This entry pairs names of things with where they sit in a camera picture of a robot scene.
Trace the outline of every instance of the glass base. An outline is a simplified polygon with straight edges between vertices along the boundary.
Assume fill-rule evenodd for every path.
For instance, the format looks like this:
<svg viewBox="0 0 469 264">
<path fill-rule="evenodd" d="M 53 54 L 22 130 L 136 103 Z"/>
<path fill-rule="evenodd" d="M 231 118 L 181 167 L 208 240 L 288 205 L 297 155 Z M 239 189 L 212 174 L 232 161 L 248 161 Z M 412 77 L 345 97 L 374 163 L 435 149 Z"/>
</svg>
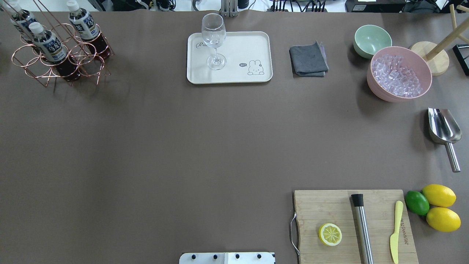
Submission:
<svg viewBox="0 0 469 264">
<path fill-rule="evenodd" d="M 208 67 L 212 70 L 221 70 L 225 66 L 226 62 L 227 59 L 221 54 L 216 54 L 216 57 L 215 54 L 212 54 L 207 59 Z"/>
</svg>

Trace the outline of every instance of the lime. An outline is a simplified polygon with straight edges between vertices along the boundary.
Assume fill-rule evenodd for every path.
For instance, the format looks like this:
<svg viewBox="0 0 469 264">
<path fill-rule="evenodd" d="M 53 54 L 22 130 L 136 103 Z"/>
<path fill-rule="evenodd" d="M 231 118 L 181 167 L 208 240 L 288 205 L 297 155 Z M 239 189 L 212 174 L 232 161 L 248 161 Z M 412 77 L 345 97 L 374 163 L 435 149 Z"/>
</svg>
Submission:
<svg viewBox="0 0 469 264">
<path fill-rule="evenodd" d="M 425 186 L 422 189 L 422 193 L 431 205 L 439 207 L 450 207 L 456 201 L 456 195 L 453 190 L 439 184 Z"/>
<path fill-rule="evenodd" d="M 419 192 L 408 191 L 404 200 L 406 201 L 407 208 L 420 216 L 424 216 L 430 209 L 427 198 Z"/>
<path fill-rule="evenodd" d="M 338 226 L 326 223 L 319 228 L 319 239 L 325 245 L 337 246 L 342 241 L 342 232 Z"/>
<path fill-rule="evenodd" d="M 461 226 L 461 219 L 448 208 L 434 207 L 427 213 L 427 223 L 438 231 L 452 232 Z"/>
</svg>

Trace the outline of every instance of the yellow lemon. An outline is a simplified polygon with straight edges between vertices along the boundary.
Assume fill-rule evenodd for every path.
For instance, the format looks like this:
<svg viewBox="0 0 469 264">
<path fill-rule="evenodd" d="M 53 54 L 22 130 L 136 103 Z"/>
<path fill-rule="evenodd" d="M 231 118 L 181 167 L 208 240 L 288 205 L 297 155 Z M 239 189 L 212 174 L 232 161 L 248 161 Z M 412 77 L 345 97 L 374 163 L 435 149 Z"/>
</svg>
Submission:
<svg viewBox="0 0 469 264">
<path fill-rule="evenodd" d="M 430 184 L 422 189 L 422 194 L 427 198 L 428 203 L 439 207 L 450 207 L 456 201 L 456 195 L 450 188 L 439 185 Z"/>
<path fill-rule="evenodd" d="M 338 226 L 326 223 L 319 228 L 319 239 L 325 245 L 337 246 L 342 241 L 342 232 Z"/>
<path fill-rule="evenodd" d="M 427 223 L 438 231 L 452 232 L 461 226 L 461 219 L 448 208 L 434 207 L 427 213 Z"/>
</svg>

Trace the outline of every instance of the metal scoop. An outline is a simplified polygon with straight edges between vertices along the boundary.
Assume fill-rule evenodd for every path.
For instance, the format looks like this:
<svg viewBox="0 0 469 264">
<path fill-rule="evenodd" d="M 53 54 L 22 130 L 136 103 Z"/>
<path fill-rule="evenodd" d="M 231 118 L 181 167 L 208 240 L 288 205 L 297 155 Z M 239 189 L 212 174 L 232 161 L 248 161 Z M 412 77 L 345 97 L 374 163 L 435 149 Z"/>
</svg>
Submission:
<svg viewBox="0 0 469 264">
<path fill-rule="evenodd" d="M 445 145 L 451 169 L 453 172 L 460 172 L 453 143 L 458 142 L 462 134 L 453 116 L 448 109 L 428 108 L 428 121 L 431 139 L 438 144 Z"/>
</svg>

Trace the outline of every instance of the wine glass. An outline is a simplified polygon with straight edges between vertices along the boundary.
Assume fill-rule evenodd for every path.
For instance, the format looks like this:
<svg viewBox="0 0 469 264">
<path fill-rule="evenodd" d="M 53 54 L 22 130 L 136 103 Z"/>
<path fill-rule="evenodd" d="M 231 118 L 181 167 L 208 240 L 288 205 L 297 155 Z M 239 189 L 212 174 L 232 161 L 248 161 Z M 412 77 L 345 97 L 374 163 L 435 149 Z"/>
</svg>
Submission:
<svg viewBox="0 0 469 264">
<path fill-rule="evenodd" d="M 212 70 L 220 70 L 225 66 L 226 58 L 217 53 L 217 48 L 223 44 L 227 37 L 227 30 L 223 17 L 216 13 L 206 14 L 202 19 L 202 39 L 204 43 L 215 49 L 215 54 L 212 54 L 207 59 L 208 67 Z"/>
</svg>

